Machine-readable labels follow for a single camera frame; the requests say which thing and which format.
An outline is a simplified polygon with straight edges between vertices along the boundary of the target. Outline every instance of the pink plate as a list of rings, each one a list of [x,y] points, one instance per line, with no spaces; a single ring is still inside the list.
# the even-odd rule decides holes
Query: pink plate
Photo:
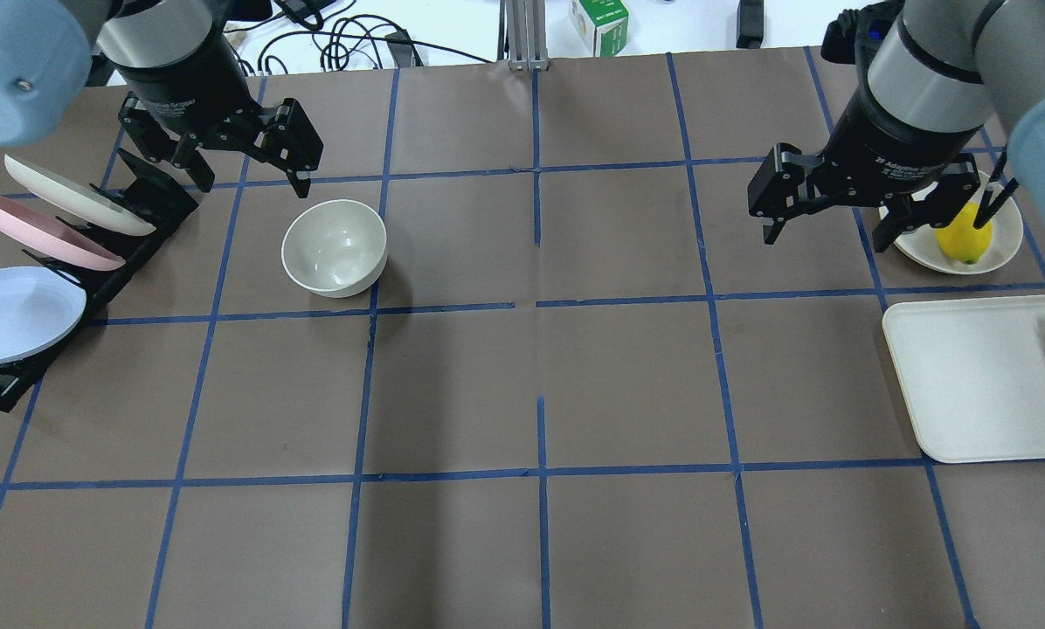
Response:
[[[115,271],[125,261],[56,218],[31,210],[0,194],[0,232],[28,248],[91,269]]]

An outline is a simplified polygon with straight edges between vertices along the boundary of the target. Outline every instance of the dish rack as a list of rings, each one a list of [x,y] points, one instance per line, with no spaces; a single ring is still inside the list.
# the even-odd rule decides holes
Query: dish rack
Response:
[[[131,155],[124,148],[119,148],[119,157],[126,167],[135,174],[135,182],[119,192],[108,192],[92,184],[92,188],[107,196],[108,200],[119,204],[126,210],[135,212],[140,218],[155,226],[155,231],[145,236],[127,236],[104,230],[102,227],[72,226],[67,224],[72,230],[80,232],[84,236],[91,238],[108,251],[125,258],[125,264],[115,271],[90,271],[72,266],[54,258],[42,258],[31,254],[26,250],[22,252],[47,267],[52,274],[56,274],[67,282],[83,287],[88,294],[88,303],[84,307],[84,314],[79,322],[72,328],[71,332],[61,339],[60,342],[50,348],[44,349],[37,354],[28,355],[26,358],[4,363],[0,365],[0,411],[8,412],[17,405],[29,388],[45,374],[52,362],[65,347],[75,339],[75,335],[88,326],[95,319],[103,306],[111,303],[115,296],[131,282],[136,272],[146,262],[154,258],[164,240],[169,238],[180,224],[188,218],[198,207],[198,202],[192,199],[188,191],[184,190],[182,184],[176,182],[172,177],[162,170],[152,166],[150,163]]]

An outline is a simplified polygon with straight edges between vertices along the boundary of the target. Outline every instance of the yellow lemon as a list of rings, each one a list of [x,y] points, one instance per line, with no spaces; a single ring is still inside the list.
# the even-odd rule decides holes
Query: yellow lemon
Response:
[[[977,218],[978,204],[967,203],[949,227],[934,230],[934,238],[947,258],[966,264],[976,264],[993,242],[993,223],[980,230],[974,230],[973,219]]]

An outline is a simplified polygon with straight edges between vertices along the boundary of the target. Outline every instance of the bowl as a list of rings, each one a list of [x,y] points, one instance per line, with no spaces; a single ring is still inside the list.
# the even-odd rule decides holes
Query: bowl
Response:
[[[282,267],[303,289],[351,297],[378,280],[387,265],[387,227],[370,207],[330,200],[294,219],[282,238]]]

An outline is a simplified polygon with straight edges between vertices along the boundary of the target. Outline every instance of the box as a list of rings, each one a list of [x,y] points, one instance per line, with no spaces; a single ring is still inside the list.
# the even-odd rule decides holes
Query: box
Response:
[[[570,19],[594,56],[614,56],[627,45],[631,14],[620,0],[572,0]]]

